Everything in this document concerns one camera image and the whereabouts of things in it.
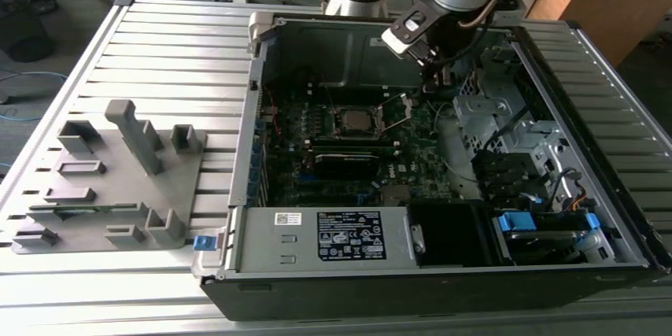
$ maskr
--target circuit board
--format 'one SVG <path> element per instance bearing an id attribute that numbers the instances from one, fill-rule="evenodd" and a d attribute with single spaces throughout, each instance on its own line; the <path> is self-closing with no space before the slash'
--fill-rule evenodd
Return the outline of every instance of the circuit board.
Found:
<path id="1" fill-rule="evenodd" d="M 265 88 L 268 206 L 396 206 L 449 198 L 436 113 L 401 90 Z"/>

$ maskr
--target metal panel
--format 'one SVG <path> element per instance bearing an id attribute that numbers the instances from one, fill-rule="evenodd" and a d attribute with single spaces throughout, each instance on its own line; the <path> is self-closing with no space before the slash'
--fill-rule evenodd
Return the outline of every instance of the metal panel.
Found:
<path id="1" fill-rule="evenodd" d="M 217 27 L 211 25 L 121 23 L 117 31 L 128 33 L 159 33 L 164 35 L 227 35 L 247 37 L 248 32 L 237 27 Z"/>
<path id="2" fill-rule="evenodd" d="M 212 87 L 151 83 L 99 82 L 84 86 L 80 95 L 107 98 L 173 98 L 191 100 L 227 100 L 243 102 L 245 87 Z"/>
<path id="3" fill-rule="evenodd" d="M 659 232 L 669 233 L 672 217 L 672 142 L 663 128 L 640 104 L 631 89 L 607 64 L 580 29 L 561 22 L 527 21 L 525 27 L 573 39 L 572 48 L 563 42 L 535 38 L 556 77 L 591 129 L 597 143 L 633 194 L 637 205 Z M 672 238 L 663 238 L 668 250 Z"/>
<path id="4" fill-rule="evenodd" d="M 139 68 L 152 70 L 189 70 L 207 72 L 248 72 L 247 61 L 225 59 L 184 59 L 159 57 L 101 57 L 99 68 Z"/>
<path id="5" fill-rule="evenodd" d="M 247 50 L 224 47 L 188 47 L 188 46 L 155 46 L 136 45 L 109 45 L 105 55 L 131 55 L 133 57 L 184 57 L 184 58 L 212 58 L 212 59 L 244 59 L 249 60 L 252 54 Z"/>
<path id="6" fill-rule="evenodd" d="M 245 86 L 248 74 L 160 70 L 96 69 L 92 82 L 211 84 Z"/>
<path id="7" fill-rule="evenodd" d="M 224 25 L 231 27 L 247 27 L 247 17 L 220 17 L 220 16 L 193 16 L 171 15 L 168 17 L 160 13 L 128 13 L 124 21 L 157 24 L 200 24 L 200 25 Z"/>
<path id="8" fill-rule="evenodd" d="M 135 43 L 140 45 L 169 46 L 217 46 L 239 47 L 245 49 L 248 39 L 245 37 L 215 37 L 193 35 L 157 35 L 149 33 L 116 33 L 112 43 Z"/>

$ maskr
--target blue cable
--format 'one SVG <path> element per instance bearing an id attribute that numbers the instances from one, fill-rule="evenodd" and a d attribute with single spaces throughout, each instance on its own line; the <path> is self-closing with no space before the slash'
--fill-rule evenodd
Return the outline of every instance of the blue cable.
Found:
<path id="1" fill-rule="evenodd" d="M 37 120 L 41 120 L 43 118 L 41 118 L 41 117 L 33 117 L 33 118 L 13 118 L 13 117 L 8 117 L 8 116 L 3 116 L 3 115 L 0 114 L 0 119 L 7 120 L 7 121 L 29 122 L 29 121 L 37 121 Z"/>
<path id="2" fill-rule="evenodd" d="M 59 78 L 63 79 L 64 83 L 65 83 L 65 80 L 67 80 L 67 75 L 63 75 L 59 72 L 51 72 L 51 71 L 16 72 L 16 71 L 12 71 L 12 70 L 7 70 L 5 68 L 0 68 L 0 71 L 9 72 L 12 74 L 12 75 L 5 76 L 4 78 L 1 78 L 0 82 L 3 82 L 7 79 L 11 79 L 11 78 L 13 78 L 16 76 L 21 76 L 21 75 L 51 75 L 51 76 L 57 76 Z"/>
<path id="3" fill-rule="evenodd" d="M 31 71 L 31 72 L 16 72 L 12 70 L 7 70 L 5 68 L 0 68 L 0 71 L 9 72 L 11 75 L 5 76 L 4 78 L 0 78 L 0 82 L 3 82 L 7 79 L 16 78 L 17 76 L 24 76 L 24 75 L 49 75 L 49 76 L 57 76 L 61 78 L 63 82 L 65 83 L 67 76 L 57 73 L 57 72 L 49 72 L 49 71 Z M 19 121 L 19 122 L 29 122 L 29 121 L 37 121 L 41 119 L 41 117 L 33 117 L 33 118 L 15 118 L 9 116 L 3 116 L 0 115 L 0 119 L 7 120 L 7 121 Z"/>

